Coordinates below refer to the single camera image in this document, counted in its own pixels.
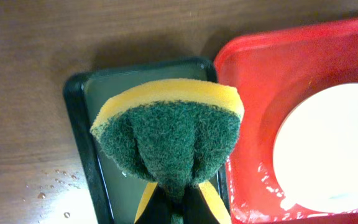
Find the cream white plate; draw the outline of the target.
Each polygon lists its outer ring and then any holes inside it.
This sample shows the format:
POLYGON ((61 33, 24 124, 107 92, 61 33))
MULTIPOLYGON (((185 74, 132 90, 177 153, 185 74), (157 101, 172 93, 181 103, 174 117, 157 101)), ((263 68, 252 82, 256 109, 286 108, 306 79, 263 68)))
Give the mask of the cream white plate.
POLYGON ((289 203, 358 209, 358 83, 327 88, 291 111, 275 138, 273 169, 289 203))

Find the green and yellow sponge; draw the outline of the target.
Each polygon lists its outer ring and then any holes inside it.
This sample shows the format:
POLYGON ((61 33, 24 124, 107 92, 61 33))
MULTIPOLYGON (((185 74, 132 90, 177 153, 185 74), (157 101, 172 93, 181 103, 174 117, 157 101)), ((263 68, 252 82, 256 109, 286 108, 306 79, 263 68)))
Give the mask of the green and yellow sponge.
POLYGON ((186 78, 147 82, 101 107, 91 134, 125 173, 159 186, 183 223, 186 188, 199 188, 219 223, 231 216, 212 176, 239 139, 244 105, 237 88, 186 78))

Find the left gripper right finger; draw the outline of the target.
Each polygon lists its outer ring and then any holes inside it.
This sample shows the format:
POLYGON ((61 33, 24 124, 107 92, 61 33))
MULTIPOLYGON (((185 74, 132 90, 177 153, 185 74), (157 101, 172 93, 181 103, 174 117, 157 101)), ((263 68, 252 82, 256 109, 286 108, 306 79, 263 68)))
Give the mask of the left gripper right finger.
POLYGON ((181 203, 184 224, 218 224, 199 188, 186 188, 181 203))

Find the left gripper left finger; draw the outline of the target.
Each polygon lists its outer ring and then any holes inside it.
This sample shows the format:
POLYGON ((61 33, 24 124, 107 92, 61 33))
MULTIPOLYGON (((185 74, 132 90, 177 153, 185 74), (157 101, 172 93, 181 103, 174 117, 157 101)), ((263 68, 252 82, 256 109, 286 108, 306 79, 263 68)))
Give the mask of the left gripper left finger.
POLYGON ((174 203, 159 186, 146 186, 135 215, 135 224, 171 224, 174 203))

